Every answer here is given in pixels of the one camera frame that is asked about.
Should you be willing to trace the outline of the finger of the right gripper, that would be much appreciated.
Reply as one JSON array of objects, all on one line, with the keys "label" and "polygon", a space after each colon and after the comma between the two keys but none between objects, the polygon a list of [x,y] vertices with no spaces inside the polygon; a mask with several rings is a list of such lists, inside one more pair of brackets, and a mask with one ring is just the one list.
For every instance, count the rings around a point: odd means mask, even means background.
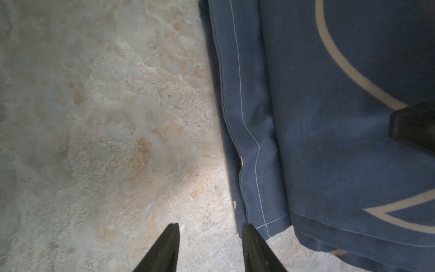
[{"label": "finger of the right gripper", "polygon": [[431,156],[435,155],[435,102],[424,102],[394,111],[389,136]]}]

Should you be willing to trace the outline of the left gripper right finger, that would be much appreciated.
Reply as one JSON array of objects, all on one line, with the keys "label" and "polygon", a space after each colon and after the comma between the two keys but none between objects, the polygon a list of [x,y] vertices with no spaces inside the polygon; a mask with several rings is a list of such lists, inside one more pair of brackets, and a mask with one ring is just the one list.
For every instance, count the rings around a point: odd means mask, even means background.
[{"label": "left gripper right finger", "polygon": [[243,225],[242,249],[246,272],[287,271],[252,224]]}]

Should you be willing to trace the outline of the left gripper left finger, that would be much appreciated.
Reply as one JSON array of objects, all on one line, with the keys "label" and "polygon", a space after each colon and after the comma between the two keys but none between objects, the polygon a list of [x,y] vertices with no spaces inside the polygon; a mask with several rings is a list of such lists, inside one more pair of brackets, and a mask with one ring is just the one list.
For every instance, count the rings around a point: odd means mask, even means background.
[{"label": "left gripper left finger", "polygon": [[179,224],[170,223],[133,272],[175,272],[179,247]]}]

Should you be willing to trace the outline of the blue patterned pillowcase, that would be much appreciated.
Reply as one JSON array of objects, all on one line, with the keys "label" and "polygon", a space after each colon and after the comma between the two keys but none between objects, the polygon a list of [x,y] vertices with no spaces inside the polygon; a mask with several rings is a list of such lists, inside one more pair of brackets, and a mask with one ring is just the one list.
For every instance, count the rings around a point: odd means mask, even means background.
[{"label": "blue patterned pillowcase", "polygon": [[239,233],[293,227],[373,272],[435,269],[435,156],[389,136],[435,102],[433,1],[200,1]]}]

